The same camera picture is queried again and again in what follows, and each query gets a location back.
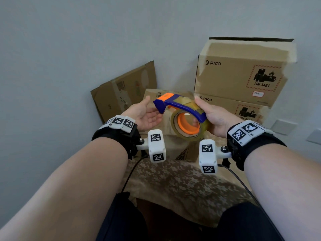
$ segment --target white wall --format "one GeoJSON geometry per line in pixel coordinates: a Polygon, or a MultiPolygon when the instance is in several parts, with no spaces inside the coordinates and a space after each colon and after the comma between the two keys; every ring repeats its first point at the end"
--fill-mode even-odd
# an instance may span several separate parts
{"type": "Polygon", "coordinates": [[[295,38],[299,62],[266,125],[321,110],[320,0],[0,0],[0,227],[100,125],[90,90],[155,60],[158,87],[193,90],[209,36],[295,38]]]}

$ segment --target right hand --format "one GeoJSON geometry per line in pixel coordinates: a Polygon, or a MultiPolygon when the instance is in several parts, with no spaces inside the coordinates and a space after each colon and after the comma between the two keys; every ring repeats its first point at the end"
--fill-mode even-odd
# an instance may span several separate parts
{"type": "Polygon", "coordinates": [[[226,109],[210,105],[198,96],[195,96],[195,103],[206,113],[207,119],[211,122],[208,131],[217,137],[226,138],[230,127],[243,122],[241,118],[228,112],[226,109]]]}

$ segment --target orange tape core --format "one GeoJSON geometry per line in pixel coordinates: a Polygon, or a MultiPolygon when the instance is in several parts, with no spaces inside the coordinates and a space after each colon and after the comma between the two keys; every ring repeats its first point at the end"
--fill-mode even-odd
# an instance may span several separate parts
{"type": "Polygon", "coordinates": [[[200,125],[198,124],[197,127],[194,127],[190,125],[185,118],[184,113],[180,113],[177,117],[177,123],[180,127],[180,129],[187,134],[193,135],[193,134],[198,134],[200,131],[200,125]]]}

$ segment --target hand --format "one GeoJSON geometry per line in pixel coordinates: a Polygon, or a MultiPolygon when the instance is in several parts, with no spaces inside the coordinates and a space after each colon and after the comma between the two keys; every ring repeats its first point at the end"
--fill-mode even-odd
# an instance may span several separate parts
{"type": "Polygon", "coordinates": [[[139,131],[149,130],[162,121],[163,115],[155,107],[147,108],[149,101],[150,96],[148,95],[143,101],[131,105],[122,113],[123,116],[129,116],[136,120],[135,123],[139,131]]]}
{"type": "Polygon", "coordinates": [[[212,123],[208,131],[217,137],[226,138],[230,127],[243,122],[241,118],[228,112],[226,109],[210,105],[198,96],[195,96],[195,103],[206,113],[207,119],[212,123]]]}

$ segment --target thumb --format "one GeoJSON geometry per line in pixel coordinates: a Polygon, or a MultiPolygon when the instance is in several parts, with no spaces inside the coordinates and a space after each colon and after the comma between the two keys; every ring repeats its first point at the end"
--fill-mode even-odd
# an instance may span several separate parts
{"type": "Polygon", "coordinates": [[[199,96],[195,96],[195,103],[205,112],[211,113],[213,112],[212,105],[208,104],[206,101],[203,101],[199,96]]]}
{"type": "Polygon", "coordinates": [[[147,106],[148,103],[149,103],[149,101],[150,101],[150,96],[148,95],[148,96],[146,96],[146,98],[145,98],[144,100],[142,100],[140,103],[141,103],[142,105],[144,105],[144,106],[147,106]]]}

